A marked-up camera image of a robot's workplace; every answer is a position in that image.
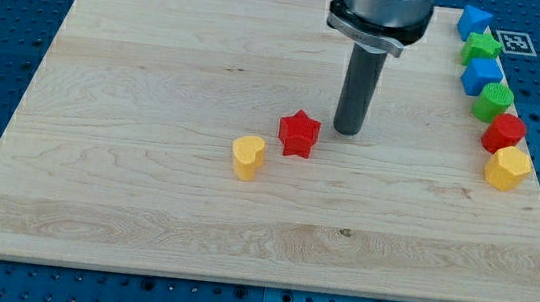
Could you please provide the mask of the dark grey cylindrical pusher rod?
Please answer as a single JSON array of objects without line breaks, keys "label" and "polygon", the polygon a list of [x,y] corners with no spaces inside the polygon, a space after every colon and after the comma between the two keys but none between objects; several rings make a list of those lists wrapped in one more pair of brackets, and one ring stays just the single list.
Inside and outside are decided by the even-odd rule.
[{"label": "dark grey cylindrical pusher rod", "polygon": [[357,43],[353,46],[333,121],[337,132],[354,136],[361,131],[386,57]]}]

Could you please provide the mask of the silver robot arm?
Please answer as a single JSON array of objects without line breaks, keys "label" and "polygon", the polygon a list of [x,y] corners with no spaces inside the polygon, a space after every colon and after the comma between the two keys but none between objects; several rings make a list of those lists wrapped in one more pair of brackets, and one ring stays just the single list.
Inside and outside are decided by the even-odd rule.
[{"label": "silver robot arm", "polygon": [[387,56],[423,37],[435,0],[332,0],[327,25],[354,42],[333,126],[343,135],[361,131]]}]

